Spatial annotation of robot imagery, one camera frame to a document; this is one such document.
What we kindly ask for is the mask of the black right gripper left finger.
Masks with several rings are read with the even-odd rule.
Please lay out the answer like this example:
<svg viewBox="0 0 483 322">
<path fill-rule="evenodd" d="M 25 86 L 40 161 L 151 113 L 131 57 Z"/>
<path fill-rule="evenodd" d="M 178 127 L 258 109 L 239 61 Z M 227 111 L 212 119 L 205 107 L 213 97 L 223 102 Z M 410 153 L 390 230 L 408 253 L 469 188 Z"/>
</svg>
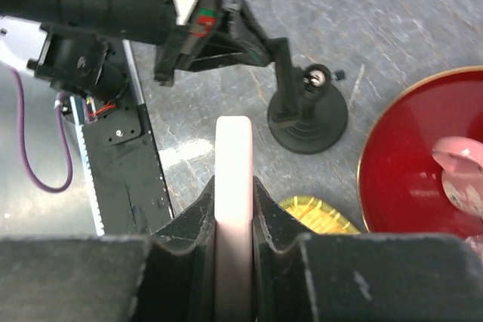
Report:
<svg viewBox="0 0 483 322">
<path fill-rule="evenodd" d="M 214 183 L 154 235 L 1 240 L 3 321 L 212 321 Z"/>
</svg>

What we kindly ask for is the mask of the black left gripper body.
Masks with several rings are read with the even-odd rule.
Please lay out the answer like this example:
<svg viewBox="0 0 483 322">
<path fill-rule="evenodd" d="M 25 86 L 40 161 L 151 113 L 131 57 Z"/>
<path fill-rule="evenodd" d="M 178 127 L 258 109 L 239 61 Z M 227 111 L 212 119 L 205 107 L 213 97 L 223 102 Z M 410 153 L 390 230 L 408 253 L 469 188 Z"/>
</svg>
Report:
<svg viewBox="0 0 483 322">
<path fill-rule="evenodd" d="M 202 52 L 225 13 L 223 0 L 198 0 L 185 26 L 173 25 L 156 45 L 154 79 L 162 86 L 174 84 L 174 71 L 186 70 Z"/>
</svg>

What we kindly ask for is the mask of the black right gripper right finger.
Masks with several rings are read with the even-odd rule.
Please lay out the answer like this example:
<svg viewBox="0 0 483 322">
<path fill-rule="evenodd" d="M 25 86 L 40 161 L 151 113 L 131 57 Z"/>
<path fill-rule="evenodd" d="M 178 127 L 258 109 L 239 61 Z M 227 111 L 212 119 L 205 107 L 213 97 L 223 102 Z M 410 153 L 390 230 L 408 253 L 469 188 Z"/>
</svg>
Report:
<svg viewBox="0 0 483 322">
<path fill-rule="evenodd" d="M 253 181 L 261 321 L 480 321 L 482 264 L 438 234 L 319 235 Z"/>
</svg>

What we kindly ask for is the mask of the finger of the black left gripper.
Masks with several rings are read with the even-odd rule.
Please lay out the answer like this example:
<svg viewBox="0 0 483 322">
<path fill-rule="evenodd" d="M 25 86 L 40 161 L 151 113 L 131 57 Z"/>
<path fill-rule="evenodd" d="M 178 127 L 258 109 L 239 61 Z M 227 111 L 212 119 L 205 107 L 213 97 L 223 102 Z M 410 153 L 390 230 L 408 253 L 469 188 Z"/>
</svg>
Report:
<svg viewBox="0 0 483 322">
<path fill-rule="evenodd" d="M 246 65 L 265 67 L 270 55 L 253 48 L 204 48 L 186 68 L 189 72 L 202 72 L 227 66 Z"/>
<path fill-rule="evenodd" d="M 240 20 L 236 20 L 235 33 L 239 40 L 256 53 L 274 53 L 278 39 L 267 36 L 245 0 L 238 0 L 238 5 Z"/>
</svg>

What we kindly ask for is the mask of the pink-cased smartphone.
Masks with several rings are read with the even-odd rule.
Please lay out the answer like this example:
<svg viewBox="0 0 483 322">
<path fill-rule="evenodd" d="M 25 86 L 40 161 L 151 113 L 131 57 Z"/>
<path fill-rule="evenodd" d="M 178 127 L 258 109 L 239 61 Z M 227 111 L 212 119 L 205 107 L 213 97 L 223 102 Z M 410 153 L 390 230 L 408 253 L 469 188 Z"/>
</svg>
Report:
<svg viewBox="0 0 483 322">
<path fill-rule="evenodd" d="M 245 116 L 217 119 L 214 217 L 216 321 L 251 321 L 253 269 L 252 125 Z"/>
</svg>

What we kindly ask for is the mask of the black phone stand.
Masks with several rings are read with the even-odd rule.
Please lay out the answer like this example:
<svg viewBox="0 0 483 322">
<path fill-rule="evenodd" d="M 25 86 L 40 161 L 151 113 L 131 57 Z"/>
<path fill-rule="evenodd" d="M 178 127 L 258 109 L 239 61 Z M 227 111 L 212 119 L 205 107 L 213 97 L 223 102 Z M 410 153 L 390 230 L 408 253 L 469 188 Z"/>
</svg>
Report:
<svg viewBox="0 0 483 322">
<path fill-rule="evenodd" d="M 273 138 L 299 155 L 329 149 L 344 134 L 349 120 L 344 95 L 334 85 L 344 80 L 346 73 L 319 63 L 305 69 L 294 66 L 287 38 L 270 39 L 266 46 L 275 64 L 277 81 L 267 109 Z"/>
</svg>

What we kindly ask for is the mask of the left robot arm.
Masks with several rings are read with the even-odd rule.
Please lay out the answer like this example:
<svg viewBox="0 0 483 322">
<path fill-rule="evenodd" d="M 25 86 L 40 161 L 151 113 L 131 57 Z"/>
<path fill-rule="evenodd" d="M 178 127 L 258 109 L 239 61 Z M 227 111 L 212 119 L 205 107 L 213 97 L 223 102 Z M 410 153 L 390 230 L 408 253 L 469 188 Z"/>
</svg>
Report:
<svg viewBox="0 0 483 322">
<path fill-rule="evenodd" d="M 286 38 L 267 38 L 245 0 L 1 0 L 1 14 L 37 22 L 47 38 L 27 66 L 57 90 L 98 100 L 127 87 L 124 40 L 156 48 L 154 78 L 227 66 L 280 64 Z"/>
</svg>

